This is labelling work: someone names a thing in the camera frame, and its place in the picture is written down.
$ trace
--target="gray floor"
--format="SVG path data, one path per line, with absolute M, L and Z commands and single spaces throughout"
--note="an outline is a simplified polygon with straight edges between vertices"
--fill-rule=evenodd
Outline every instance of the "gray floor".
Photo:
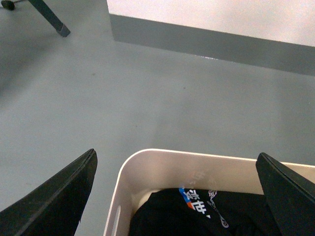
M 122 163 L 144 148 L 315 165 L 315 78 L 115 42 L 106 2 L 0 9 L 0 210 L 80 154 L 99 164 L 77 236 L 103 233 Z

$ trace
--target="white wall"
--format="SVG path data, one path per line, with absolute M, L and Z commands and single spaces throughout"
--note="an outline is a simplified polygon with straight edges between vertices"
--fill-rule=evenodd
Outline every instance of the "white wall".
M 315 46 L 315 0 L 107 0 L 109 12 Z

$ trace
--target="chair leg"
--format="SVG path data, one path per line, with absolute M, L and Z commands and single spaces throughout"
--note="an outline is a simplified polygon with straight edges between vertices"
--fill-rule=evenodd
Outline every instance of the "chair leg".
M 29 0 L 29 2 L 42 14 L 43 17 L 56 29 L 62 37 L 67 37 L 70 30 L 62 23 L 43 0 Z

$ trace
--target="white storage bin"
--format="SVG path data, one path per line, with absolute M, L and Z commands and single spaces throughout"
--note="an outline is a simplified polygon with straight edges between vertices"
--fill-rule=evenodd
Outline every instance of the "white storage bin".
M 127 236 L 135 211 L 165 188 L 196 188 L 263 194 L 255 159 L 146 149 L 121 167 L 104 236 Z M 315 183 L 315 166 L 284 163 Z

